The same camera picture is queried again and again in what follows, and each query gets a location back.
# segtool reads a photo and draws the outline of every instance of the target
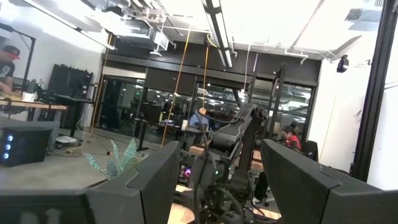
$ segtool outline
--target speaker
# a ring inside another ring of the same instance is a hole
[[[43,162],[51,130],[37,127],[3,128],[0,163],[12,167]]]

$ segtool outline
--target baseball cap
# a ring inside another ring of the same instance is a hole
[[[19,49],[11,46],[11,45],[7,45],[5,47],[3,47],[2,51],[8,53],[8,56],[14,58],[14,59],[19,59]]]

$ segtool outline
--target white wall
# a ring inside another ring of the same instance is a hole
[[[322,164],[349,171],[370,67],[350,67],[345,73],[336,68],[336,63],[322,63],[308,140],[318,143]]]
[[[369,168],[368,184],[383,190],[398,190],[398,37],[392,45],[386,89],[383,93],[377,133]]]
[[[104,51],[102,45],[32,7],[9,6],[9,8],[13,8],[14,17],[10,19],[10,13],[4,13],[2,10],[0,21],[8,21],[15,30],[36,38],[29,68],[29,80],[42,80],[48,86],[53,66],[65,64],[93,72],[92,82],[98,81],[101,71],[101,54]],[[103,42],[106,42],[108,38],[106,33],[92,33],[91,35]],[[15,45],[21,50],[21,59],[15,61],[17,69],[14,76],[23,78],[23,64],[27,60],[27,53],[23,50],[26,48],[25,44],[18,35],[13,35],[13,38],[6,40],[5,44]],[[90,110],[87,121],[89,123],[92,108],[88,109]]]

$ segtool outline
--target wooden desk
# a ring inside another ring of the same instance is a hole
[[[189,153],[194,154],[194,155],[201,155],[203,152],[203,148],[198,147],[198,146],[191,146],[189,147]],[[254,151],[253,154],[253,159],[259,159],[261,161],[261,153],[257,150]],[[234,163],[235,166],[239,164],[239,159],[237,159]],[[262,163],[258,161],[252,161],[251,162],[251,168],[254,170],[264,170]]]
[[[7,100],[0,100],[1,106],[7,106]],[[63,105],[48,105],[41,102],[23,102],[23,101],[12,101],[11,106],[20,106],[20,107],[27,107],[27,108],[40,108],[40,109],[54,109],[54,110],[66,110],[67,107]]]
[[[181,185],[177,185],[175,188],[175,191],[180,192],[180,193],[182,193],[184,191],[189,191],[189,190],[192,190],[192,189],[190,189],[188,187],[181,186]],[[266,209],[260,209],[260,210],[266,215],[267,218],[277,220],[278,218],[281,217],[281,215],[279,213],[268,211]],[[255,209],[253,210],[253,212],[256,215],[261,215],[261,213]],[[172,209],[170,211],[168,224],[186,224],[186,223],[190,223],[190,222],[194,221],[194,219],[195,219],[195,216],[191,210],[189,210],[188,208],[185,208],[184,206],[173,204]]]

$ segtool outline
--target security camera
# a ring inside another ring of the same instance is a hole
[[[348,55],[343,55],[337,65],[337,72],[344,73],[349,65]]]

